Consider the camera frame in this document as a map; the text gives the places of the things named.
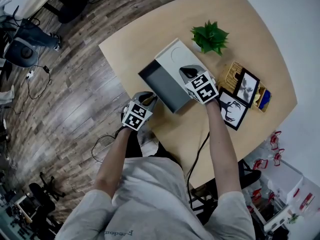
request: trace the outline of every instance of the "white plant pot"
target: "white plant pot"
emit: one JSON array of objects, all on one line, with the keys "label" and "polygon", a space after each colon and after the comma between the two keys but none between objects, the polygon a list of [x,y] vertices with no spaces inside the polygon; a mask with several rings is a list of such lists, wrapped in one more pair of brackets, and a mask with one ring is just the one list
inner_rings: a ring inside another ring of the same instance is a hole
[{"label": "white plant pot", "polygon": [[198,52],[201,53],[201,47],[199,45],[197,45],[197,43],[195,41],[192,41],[192,46],[193,48],[195,48]]}]

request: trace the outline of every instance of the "gray tray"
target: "gray tray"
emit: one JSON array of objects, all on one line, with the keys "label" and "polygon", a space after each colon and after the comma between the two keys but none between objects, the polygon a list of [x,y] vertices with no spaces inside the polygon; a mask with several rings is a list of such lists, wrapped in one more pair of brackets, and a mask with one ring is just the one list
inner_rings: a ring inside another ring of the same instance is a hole
[{"label": "gray tray", "polygon": [[191,100],[188,94],[156,60],[153,60],[141,70],[139,75],[172,113],[176,113]]}]

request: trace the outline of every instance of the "wooden floor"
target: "wooden floor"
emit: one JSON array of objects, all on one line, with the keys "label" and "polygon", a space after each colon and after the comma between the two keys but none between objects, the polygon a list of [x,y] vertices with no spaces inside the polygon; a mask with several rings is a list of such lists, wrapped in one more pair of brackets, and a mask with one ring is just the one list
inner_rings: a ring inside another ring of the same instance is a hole
[{"label": "wooden floor", "polygon": [[[11,109],[2,115],[11,135],[9,156],[17,166],[16,171],[10,172],[11,186],[28,192],[30,183],[41,184],[40,172],[48,179],[54,176],[56,188],[66,193],[53,213],[58,221],[63,222],[90,190],[100,166],[92,158],[91,149],[100,136],[114,135],[121,126],[121,109],[129,101],[98,45],[123,26],[170,1],[173,0],[101,0],[88,4],[81,16],[63,25],[44,8],[37,15],[42,30],[58,31],[62,36],[59,52],[40,50],[38,64],[48,66],[52,85],[40,98],[29,98],[21,115]],[[50,3],[60,6],[57,0]],[[16,112],[22,109],[28,94],[27,73],[28,69],[14,67],[8,81],[2,79],[1,91],[9,90],[12,84],[15,87],[12,106]],[[48,75],[38,67],[30,79],[31,95],[39,94],[47,81]],[[152,139],[148,132],[140,134],[145,150],[150,149]],[[111,138],[101,140],[94,151],[98,158],[105,155],[111,142]]]}]

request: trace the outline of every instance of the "potted plant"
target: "potted plant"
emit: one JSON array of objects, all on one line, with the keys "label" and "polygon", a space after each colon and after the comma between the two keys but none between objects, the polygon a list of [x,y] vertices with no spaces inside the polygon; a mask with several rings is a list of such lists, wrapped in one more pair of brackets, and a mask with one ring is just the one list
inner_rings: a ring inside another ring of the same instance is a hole
[{"label": "potted plant", "polygon": [[193,33],[193,44],[198,51],[203,53],[215,51],[222,56],[221,48],[227,48],[225,44],[229,33],[218,28],[217,21],[211,24],[210,20],[208,20],[208,23],[205,23],[204,26],[193,27],[191,32]]}]

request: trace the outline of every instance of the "wicker basket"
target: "wicker basket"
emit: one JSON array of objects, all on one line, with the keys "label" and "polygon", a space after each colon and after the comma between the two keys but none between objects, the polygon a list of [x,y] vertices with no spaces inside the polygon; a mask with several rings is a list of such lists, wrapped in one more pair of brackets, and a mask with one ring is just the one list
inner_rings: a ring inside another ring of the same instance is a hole
[{"label": "wicker basket", "polygon": [[[229,68],[226,68],[218,79],[218,86],[227,89],[229,92],[234,93],[237,83],[238,83],[238,76],[240,76],[241,71],[244,67],[237,61],[234,61]],[[260,98],[257,102],[253,103],[251,109],[259,110],[261,112],[266,112],[269,102],[264,105],[263,109],[259,109],[261,100],[267,90],[267,87],[260,81],[259,82],[259,94]]]}]

